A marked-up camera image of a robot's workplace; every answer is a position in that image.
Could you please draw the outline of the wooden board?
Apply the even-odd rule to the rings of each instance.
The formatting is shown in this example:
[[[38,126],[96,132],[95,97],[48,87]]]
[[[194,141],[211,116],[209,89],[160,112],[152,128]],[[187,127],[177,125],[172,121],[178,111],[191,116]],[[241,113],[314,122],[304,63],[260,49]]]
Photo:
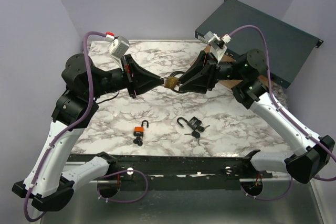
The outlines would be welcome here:
[[[206,46],[203,50],[205,52],[209,52],[210,51],[210,46]],[[223,62],[231,62],[231,61],[236,61],[234,58],[233,58],[233,53],[228,49],[227,52],[225,53],[225,55],[222,57],[221,61]],[[268,79],[267,77],[265,76],[259,76],[258,78],[265,86],[269,87],[269,84],[268,84]],[[223,81],[220,81],[219,84],[225,86],[226,88],[228,89],[231,89],[233,88],[234,86],[238,85],[240,82],[242,82],[242,80],[223,80]]]

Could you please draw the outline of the brass padlock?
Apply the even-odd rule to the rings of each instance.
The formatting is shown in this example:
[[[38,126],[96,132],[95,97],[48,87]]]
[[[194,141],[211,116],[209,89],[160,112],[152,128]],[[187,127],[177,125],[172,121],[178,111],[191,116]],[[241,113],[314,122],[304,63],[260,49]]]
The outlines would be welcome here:
[[[179,83],[179,80],[177,77],[169,76],[165,79],[164,87],[167,89],[174,90],[175,87],[178,85],[178,83]]]

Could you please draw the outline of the black padlock key bunch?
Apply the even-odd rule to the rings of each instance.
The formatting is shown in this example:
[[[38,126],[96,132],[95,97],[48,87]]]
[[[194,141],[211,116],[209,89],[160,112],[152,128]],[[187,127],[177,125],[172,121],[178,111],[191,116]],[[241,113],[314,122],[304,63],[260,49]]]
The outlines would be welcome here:
[[[198,126],[196,128],[196,130],[192,131],[191,133],[185,133],[184,135],[190,135],[192,137],[194,137],[197,141],[197,144],[200,145],[199,140],[201,137],[201,133],[203,133],[207,128],[209,127],[209,125],[207,126]]]

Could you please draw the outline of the black mounting rail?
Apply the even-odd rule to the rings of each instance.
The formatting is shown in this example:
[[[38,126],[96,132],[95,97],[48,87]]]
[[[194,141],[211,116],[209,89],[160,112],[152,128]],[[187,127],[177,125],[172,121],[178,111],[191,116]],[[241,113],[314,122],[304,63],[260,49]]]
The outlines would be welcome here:
[[[122,174],[122,191],[239,190],[242,179],[254,182],[256,178],[272,177],[256,171],[247,157],[98,155],[111,162],[108,173],[133,168],[146,175]]]

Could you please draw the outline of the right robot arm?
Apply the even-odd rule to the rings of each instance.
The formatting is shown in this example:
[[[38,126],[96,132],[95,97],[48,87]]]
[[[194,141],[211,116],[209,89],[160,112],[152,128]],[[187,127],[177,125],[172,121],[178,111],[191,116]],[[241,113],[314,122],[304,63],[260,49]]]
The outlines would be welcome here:
[[[266,56],[259,49],[229,62],[218,62],[211,52],[201,51],[179,77],[179,90],[206,93],[219,81],[239,80],[232,87],[237,102],[264,119],[291,148],[287,153],[251,154],[241,165],[242,173],[252,178],[263,171],[283,172],[306,184],[329,162],[335,141],[308,129],[271,96],[269,88],[259,80],[267,70]]]

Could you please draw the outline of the black padlock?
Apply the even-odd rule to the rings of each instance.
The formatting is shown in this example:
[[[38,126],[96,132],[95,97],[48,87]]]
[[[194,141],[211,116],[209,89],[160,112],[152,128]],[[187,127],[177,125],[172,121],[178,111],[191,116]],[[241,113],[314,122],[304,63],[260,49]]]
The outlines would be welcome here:
[[[202,121],[199,120],[198,118],[196,118],[195,116],[192,117],[190,120],[187,120],[183,117],[179,117],[179,118],[177,118],[176,121],[177,121],[177,124],[180,127],[184,127],[184,125],[181,123],[181,121],[185,122],[188,125],[188,127],[190,127],[193,131],[197,130],[197,128],[199,126],[201,126],[201,124],[202,124]]]

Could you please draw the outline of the orange padlock with keys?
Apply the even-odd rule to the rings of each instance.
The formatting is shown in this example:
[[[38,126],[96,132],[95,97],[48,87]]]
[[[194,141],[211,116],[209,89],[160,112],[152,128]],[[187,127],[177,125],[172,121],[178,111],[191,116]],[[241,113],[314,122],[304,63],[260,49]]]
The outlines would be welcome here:
[[[135,139],[133,140],[133,142],[137,146],[143,145],[144,125],[146,125],[146,127],[148,128],[149,122],[147,120],[143,120],[141,126],[137,126],[134,128],[133,136],[135,137]]]

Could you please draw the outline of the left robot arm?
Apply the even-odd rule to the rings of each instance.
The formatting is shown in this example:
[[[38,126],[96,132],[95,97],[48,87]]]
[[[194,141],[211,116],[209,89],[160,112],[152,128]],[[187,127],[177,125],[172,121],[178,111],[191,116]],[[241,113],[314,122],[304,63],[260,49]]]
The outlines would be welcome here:
[[[76,141],[88,127],[102,95],[127,89],[135,98],[164,83],[163,79],[140,67],[125,55],[121,67],[109,71],[97,68],[84,54],[71,56],[61,77],[66,90],[56,102],[49,134],[30,174],[16,182],[12,191],[40,212],[60,211],[70,202],[76,189],[90,181],[116,175],[117,160],[105,152],[64,172],[64,165]]]

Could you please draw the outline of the dark teal network switch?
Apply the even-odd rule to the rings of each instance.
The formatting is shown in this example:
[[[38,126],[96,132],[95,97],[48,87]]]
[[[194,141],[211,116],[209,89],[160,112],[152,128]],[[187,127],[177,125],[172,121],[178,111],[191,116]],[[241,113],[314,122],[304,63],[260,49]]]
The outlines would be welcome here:
[[[203,41],[207,32],[218,36],[237,32],[228,44],[234,59],[250,49],[269,54],[271,79],[288,88],[315,48],[323,44],[320,38],[272,17],[238,0],[224,0],[195,30],[195,38]]]

